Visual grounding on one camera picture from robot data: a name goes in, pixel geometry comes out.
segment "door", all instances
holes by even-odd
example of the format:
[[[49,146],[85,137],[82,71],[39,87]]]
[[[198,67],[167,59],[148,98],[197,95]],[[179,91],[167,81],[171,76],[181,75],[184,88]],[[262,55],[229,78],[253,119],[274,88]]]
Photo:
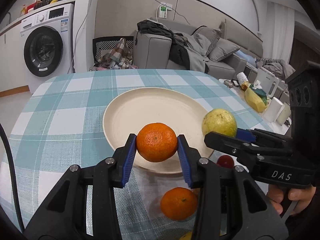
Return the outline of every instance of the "door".
[[[46,77],[59,66],[63,42],[59,32],[42,26],[31,32],[24,45],[24,60],[28,70],[35,76]]]
[[[12,89],[12,82],[10,76],[10,59],[7,57],[6,49],[6,34],[0,36],[0,92]]]
[[[14,88],[28,85],[27,67],[24,64],[24,41],[20,34],[20,24],[11,28],[6,33],[5,52],[9,59],[8,70]]]

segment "sofa armrest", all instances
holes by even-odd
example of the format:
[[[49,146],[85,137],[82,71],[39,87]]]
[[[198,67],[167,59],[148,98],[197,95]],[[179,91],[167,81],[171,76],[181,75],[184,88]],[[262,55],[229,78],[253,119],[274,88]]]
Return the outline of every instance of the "sofa armrest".
[[[233,76],[234,79],[237,78],[238,73],[244,71],[245,65],[247,64],[247,62],[244,59],[234,54],[230,55],[222,61],[224,63],[227,63],[230,67],[234,68],[234,70],[236,71],[235,75]]]
[[[172,40],[165,36],[137,33],[133,40],[133,61],[138,68],[165,69]]]

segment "tile floor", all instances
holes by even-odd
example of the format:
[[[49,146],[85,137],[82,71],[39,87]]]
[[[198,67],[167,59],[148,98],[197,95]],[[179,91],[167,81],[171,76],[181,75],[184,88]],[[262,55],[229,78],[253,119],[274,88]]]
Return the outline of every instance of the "tile floor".
[[[21,111],[30,98],[30,92],[0,98],[0,123],[8,137]],[[2,162],[3,153],[4,146],[2,140],[0,140],[0,163]]]

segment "finger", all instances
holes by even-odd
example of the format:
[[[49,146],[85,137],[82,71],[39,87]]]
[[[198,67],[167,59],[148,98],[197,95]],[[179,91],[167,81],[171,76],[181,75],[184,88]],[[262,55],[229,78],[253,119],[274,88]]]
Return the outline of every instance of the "finger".
[[[311,199],[298,201],[296,207],[291,212],[291,215],[295,215],[303,211],[310,204],[310,202],[311,202]]]
[[[283,211],[283,207],[279,203],[273,201],[272,199],[270,199],[270,201],[273,207],[275,208],[275,210],[277,211],[277,213],[280,215]]]
[[[316,192],[316,187],[308,187],[306,189],[296,189],[292,188],[289,191],[288,198],[290,200],[305,200],[309,201],[313,198],[314,194]]]
[[[284,198],[284,192],[276,185],[269,184],[267,196],[277,203],[281,203]]]

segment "electric kettle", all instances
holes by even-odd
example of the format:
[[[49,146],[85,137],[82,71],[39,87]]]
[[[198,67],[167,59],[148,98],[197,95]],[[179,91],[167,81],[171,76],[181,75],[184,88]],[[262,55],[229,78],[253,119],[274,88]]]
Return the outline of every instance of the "electric kettle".
[[[269,98],[273,97],[280,82],[280,79],[278,79],[272,72],[263,67],[258,68],[256,80],[260,81],[263,91],[265,91]],[[273,82],[275,83],[275,87],[270,93]]]

